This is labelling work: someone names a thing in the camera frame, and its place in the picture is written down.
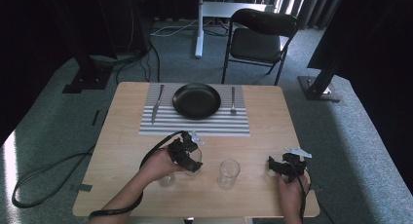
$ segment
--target round plate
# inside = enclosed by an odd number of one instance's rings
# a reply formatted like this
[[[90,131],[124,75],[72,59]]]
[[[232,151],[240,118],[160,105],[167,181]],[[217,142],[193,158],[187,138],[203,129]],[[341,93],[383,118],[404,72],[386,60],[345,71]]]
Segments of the round plate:
[[[221,96],[209,85],[192,83],[179,88],[172,103],[179,114],[189,119],[204,119],[219,109]]]

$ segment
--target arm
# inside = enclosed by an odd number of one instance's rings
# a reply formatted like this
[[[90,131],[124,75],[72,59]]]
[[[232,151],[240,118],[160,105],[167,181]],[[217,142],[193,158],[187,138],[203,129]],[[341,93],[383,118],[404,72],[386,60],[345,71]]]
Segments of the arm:
[[[279,184],[280,204],[282,207],[282,214],[286,224],[301,224],[300,207],[302,190],[298,179],[290,183],[285,183],[282,176],[276,173],[276,178]],[[309,184],[306,176],[300,176],[306,192]]]
[[[168,152],[164,149],[156,151],[142,166],[137,174],[125,185],[125,187],[102,209],[117,209],[133,204],[149,183],[161,179],[174,171],[180,171],[182,167],[172,162]],[[89,223],[128,223],[131,213],[114,216],[98,216]]]

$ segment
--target cutlery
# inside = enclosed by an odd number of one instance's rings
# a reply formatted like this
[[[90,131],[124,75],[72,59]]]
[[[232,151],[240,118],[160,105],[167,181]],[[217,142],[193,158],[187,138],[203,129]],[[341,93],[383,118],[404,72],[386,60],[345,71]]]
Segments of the cutlery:
[[[235,108],[235,87],[232,88],[231,115],[237,115],[237,109]]]
[[[162,95],[164,94],[164,85],[161,85],[161,90],[159,91],[158,100],[152,109],[152,124],[155,123],[156,114],[158,113],[159,106],[161,105]]]

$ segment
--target striped placemat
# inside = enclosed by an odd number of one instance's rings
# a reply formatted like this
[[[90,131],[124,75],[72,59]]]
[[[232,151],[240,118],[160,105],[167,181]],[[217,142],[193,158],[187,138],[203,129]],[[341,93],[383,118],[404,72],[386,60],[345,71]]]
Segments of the striped placemat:
[[[152,109],[158,100],[161,85],[162,83],[151,83],[149,86],[139,134],[169,135],[176,131],[196,131],[198,135],[208,136],[250,136],[241,86],[210,85],[221,96],[221,106],[215,114],[206,119],[189,120],[177,113],[172,104],[173,95],[185,84],[164,83],[164,95],[156,121],[152,125]],[[232,87],[235,87],[236,116],[230,114]]]

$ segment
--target wooden tabletop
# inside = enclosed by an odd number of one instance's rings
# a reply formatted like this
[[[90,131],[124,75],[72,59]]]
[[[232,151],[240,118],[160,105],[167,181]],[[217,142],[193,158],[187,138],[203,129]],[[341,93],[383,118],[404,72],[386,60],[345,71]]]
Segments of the wooden tabletop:
[[[166,135],[138,134],[148,83],[121,83],[115,93],[73,212],[88,216],[101,209],[136,174],[145,154]],[[268,157],[280,158],[284,148],[299,147],[282,90],[276,86],[243,86],[250,137],[202,136],[203,166],[195,176],[176,172],[169,187],[151,183],[132,216],[280,217],[279,194]],[[235,159],[241,172],[234,187],[217,184],[219,165]],[[314,191],[305,216],[317,216]]]

